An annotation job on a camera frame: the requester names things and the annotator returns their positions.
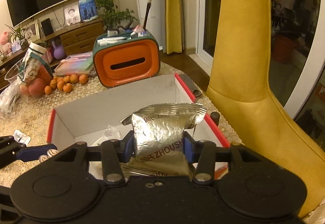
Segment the blueberry snack packet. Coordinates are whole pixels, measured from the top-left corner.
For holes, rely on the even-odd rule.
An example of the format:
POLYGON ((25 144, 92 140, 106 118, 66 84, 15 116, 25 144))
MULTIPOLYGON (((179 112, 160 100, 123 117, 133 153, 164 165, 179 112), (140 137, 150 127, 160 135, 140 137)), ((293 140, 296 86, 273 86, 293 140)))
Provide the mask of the blueberry snack packet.
POLYGON ((119 130, 112 125, 108 125, 108 127, 104 131, 103 135, 101 137, 99 137, 92 144, 92 146, 100 146, 103 142, 108 141, 108 140, 117 141, 117 140, 121 140, 121 139, 122 139, 122 136, 121 136, 121 133, 119 132, 119 130))

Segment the silver foil bag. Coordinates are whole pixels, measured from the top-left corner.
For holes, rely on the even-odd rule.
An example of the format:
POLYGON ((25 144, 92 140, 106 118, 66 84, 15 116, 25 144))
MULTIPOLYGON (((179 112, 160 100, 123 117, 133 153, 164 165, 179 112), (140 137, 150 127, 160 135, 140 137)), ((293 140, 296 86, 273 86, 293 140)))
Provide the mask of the silver foil bag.
POLYGON ((190 176, 184 155, 184 132, 206 115, 194 103, 152 104, 121 120, 134 131, 134 157, 123 168, 131 176, 190 176))

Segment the red cardboard box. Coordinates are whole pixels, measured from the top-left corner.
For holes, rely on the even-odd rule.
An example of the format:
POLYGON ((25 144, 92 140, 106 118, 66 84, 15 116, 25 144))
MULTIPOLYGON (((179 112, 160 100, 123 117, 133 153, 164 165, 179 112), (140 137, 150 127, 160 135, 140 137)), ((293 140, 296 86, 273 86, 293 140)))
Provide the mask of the red cardboard box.
MULTIPOLYGON (((106 139, 99 140, 109 125, 116 128, 124 138, 133 130, 131 124, 120 121, 130 114, 152 104, 194 103, 195 96, 178 74, 162 75, 138 82, 129 83, 98 94, 77 99, 53 109, 49 124, 47 142, 54 144, 58 151, 79 141, 88 146, 97 146, 106 139)), ((195 140, 212 141, 219 147, 229 147, 217 125, 206 114, 194 128, 185 130, 195 140)), ((181 153, 181 163, 168 161, 169 168, 154 170, 144 163, 138 164, 131 158, 127 164, 121 164, 125 176, 145 175, 155 177, 187 175, 179 166, 185 166, 186 160, 181 153)))

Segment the clear plastic bag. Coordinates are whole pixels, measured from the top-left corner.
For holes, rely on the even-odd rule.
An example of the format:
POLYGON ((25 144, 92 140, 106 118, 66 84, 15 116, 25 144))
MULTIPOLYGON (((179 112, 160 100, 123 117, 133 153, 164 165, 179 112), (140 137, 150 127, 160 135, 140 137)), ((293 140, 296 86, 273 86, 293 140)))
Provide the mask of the clear plastic bag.
POLYGON ((16 80, 1 92, 0 113, 1 119, 7 119, 13 112, 16 103, 21 97, 20 81, 16 80))

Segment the red apple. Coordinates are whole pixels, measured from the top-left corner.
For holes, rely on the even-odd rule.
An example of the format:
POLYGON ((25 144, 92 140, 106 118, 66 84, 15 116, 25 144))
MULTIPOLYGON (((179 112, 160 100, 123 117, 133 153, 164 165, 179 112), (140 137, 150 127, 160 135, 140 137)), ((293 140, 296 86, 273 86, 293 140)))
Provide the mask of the red apple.
POLYGON ((33 97, 40 97, 45 93, 46 83, 44 79, 36 78, 28 86, 29 94, 33 97))

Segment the yellow chair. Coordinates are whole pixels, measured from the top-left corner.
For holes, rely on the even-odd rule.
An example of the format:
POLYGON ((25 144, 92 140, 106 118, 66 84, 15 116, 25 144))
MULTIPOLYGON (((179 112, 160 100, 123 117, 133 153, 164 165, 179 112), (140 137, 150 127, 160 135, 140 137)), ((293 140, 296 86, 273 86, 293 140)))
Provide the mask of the yellow chair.
POLYGON ((269 87, 271 0, 221 0, 207 95, 243 143, 307 186, 300 217, 324 198, 324 151, 269 87))

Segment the patterned cloth bag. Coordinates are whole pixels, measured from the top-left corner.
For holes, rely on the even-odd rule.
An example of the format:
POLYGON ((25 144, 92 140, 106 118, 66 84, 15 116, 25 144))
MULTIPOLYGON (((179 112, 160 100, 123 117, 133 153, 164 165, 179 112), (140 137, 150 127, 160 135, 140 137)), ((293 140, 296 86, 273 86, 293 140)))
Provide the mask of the patterned cloth bag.
POLYGON ((50 65, 46 60, 47 49, 43 46, 31 42, 21 61, 21 65, 18 71, 18 83, 29 84, 36 79, 37 74, 41 67, 45 69, 45 73, 53 77, 50 65))

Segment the green orange tissue box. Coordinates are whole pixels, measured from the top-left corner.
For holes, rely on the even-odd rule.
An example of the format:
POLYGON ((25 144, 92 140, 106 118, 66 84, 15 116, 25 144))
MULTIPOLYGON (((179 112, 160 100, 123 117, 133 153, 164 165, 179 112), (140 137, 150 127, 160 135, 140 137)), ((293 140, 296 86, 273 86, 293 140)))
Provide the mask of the green orange tissue box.
POLYGON ((151 78, 160 71, 159 45, 148 31, 103 34, 94 43, 93 63, 104 87, 151 78))

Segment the pink pig plush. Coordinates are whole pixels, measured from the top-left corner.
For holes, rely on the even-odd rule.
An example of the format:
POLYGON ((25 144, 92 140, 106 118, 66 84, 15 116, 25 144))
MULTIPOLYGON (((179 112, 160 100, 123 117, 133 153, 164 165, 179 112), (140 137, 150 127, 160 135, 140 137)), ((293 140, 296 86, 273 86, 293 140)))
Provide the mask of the pink pig plush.
POLYGON ((7 57, 12 55, 11 33, 6 31, 0 37, 1 53, 7 57))

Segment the framed photo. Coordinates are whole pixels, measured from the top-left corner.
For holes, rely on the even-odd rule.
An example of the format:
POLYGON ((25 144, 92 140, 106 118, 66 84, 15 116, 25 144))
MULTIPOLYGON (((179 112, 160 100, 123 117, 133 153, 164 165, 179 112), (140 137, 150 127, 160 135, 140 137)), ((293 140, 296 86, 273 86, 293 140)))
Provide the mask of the framed photo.
POLYGON ((40 39, 40 30, 39 30, 39 23, 37 20, 29 23, 25 27, 24 33, 25 39, 31 43, 40 39))

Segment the wooden tv cabinet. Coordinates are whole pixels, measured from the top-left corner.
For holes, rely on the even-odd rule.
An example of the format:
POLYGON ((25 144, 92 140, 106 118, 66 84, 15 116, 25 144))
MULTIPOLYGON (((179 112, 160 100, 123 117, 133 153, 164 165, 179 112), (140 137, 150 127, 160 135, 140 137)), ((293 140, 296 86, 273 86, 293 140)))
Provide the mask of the wooden tv cabinet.
MULTIPOLYGON (((58 30, 48 36, 42 37, 36 43, 45 42, 51 45, 54 40, 56 44, 60 41, 66 55, 72 55, 91 51, 96 38, 102 34, 104 34, 104 21, 102 17, 99 17, 90 22, 82 22, 58 30)), ((1 90, 9 85, 9 82, 4 79, 5 74, 11 66, 24 57, 25 53, 26 50, 20 50, 12 54, 4 62, 1 62, 1 71, 3 71, 1 72, 1 90)))

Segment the black speaker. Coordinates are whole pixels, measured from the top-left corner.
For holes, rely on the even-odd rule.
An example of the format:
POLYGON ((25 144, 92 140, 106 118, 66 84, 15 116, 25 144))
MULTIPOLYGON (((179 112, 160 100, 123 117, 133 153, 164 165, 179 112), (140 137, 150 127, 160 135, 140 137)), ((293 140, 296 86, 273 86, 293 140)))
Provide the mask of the black speaker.
POLYGON ((50 18, 41 21, 41 27, 45 36, 54 33, 50 18))

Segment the yellow curtain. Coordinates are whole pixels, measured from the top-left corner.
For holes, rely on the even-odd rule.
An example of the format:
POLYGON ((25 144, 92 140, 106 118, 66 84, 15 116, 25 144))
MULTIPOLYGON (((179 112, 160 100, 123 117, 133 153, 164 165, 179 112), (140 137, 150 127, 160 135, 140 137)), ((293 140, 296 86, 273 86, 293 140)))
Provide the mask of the yellow curtain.
POLYGON ((182 0, 165 0, 165 32, 166 53, 182 53, 182 0))

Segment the blue photo card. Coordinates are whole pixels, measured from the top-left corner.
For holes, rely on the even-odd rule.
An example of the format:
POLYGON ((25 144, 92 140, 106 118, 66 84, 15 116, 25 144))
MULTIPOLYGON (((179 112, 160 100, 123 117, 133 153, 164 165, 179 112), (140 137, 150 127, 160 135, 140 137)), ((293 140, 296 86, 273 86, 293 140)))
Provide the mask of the blue photo card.
POLYGON ((97 16, 95 0, 79 0, 79 11, 82 21, 97 16))

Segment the portrait photo frame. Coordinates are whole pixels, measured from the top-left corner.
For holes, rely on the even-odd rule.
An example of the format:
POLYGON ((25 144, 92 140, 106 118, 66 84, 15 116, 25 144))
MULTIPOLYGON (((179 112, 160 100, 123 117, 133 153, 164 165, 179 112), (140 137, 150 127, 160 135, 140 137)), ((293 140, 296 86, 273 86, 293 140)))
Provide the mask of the portrait photo frame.
POLYGON ((80 12, 79 12, 79 5, 70 5, 64 8, 64 17, 67 26, 71 26, 77 23, 80 23, 80 12))

